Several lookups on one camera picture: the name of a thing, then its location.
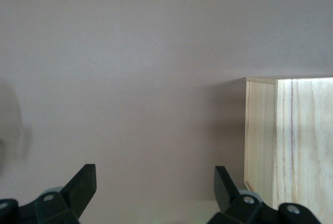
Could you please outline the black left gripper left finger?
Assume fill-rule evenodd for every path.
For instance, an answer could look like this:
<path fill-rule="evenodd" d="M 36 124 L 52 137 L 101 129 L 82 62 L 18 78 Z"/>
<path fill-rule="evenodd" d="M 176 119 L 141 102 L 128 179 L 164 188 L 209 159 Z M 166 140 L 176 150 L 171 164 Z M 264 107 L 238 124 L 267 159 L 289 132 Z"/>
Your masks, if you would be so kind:
<path fill-rule="evenodd" d="M 96 190 L 96 165 L 85 164 L 64 187 L 49 189 L 29 204 L 0 199 L 0 224 L 81 224 Z"/>

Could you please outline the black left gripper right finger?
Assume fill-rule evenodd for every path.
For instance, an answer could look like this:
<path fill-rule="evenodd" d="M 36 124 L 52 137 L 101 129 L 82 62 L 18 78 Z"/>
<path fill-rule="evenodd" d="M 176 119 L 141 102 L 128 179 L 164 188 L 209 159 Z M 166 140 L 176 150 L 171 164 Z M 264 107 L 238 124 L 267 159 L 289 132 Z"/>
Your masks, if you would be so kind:
<path fill-rule="evenodd" d="M 227 169 L 214 170 L 214 195 L 219 207 L 208 224 L 319 224 L 306 207 L 296 203 L 282 203 L 277 210 L 266 205 L 259 195 L 235 186 Z"/>

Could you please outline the light wooden cabinet box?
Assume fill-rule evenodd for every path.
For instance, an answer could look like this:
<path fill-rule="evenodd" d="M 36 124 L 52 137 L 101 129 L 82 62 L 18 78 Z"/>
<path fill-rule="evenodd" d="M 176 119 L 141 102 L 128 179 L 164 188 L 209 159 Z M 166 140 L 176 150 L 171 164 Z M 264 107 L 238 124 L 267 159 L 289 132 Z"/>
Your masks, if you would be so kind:
<path fill-rule="evenodd" d="M 333 224 L 333 77 L 246 79 L 244 181 Z"/>

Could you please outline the brown table mat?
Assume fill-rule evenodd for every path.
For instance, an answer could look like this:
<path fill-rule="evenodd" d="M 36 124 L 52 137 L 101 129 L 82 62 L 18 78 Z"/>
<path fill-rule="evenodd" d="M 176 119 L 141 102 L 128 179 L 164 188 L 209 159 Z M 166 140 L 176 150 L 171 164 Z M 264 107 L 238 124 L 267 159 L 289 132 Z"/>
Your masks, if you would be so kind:
<path fill-rule="evenodd" d="M 0 0 L 0 199 L 87 163 L 82 224 L 206 224 L 248 76 L 333 75 L 333 0 Z"/>

